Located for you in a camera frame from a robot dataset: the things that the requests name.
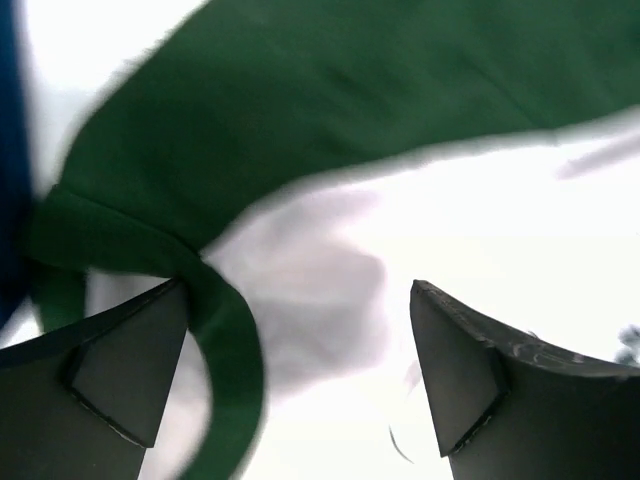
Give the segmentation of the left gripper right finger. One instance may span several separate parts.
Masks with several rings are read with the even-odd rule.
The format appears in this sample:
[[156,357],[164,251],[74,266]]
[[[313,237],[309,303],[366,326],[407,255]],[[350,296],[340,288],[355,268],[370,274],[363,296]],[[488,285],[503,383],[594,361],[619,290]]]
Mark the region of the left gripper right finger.
[[549,344],[426,281],[412,285],[410,317],[455,478],[638,478],[637,368]]

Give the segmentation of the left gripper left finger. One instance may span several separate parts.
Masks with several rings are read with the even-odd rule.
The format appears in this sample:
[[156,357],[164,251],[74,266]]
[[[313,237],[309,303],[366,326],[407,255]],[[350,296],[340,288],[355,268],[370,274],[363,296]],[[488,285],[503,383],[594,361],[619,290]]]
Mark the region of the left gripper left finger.
[[3,480],[137,478],[154,446],[188,320],[167,281],[1,352]]

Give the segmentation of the white green raglan t-shirt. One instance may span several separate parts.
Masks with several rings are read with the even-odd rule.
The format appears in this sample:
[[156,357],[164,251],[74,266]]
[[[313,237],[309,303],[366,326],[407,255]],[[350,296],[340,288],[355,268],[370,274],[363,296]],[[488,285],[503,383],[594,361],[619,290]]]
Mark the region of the white green raglan t-shirt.
[[227,479],[264,366],[244,298],[201,251],[299,178],[426,145],[603,117],[639,100],[635,1],[210,1],[80,129],[21,245],[43,326],[85,275],[183,279],[213,423],[185,471]]

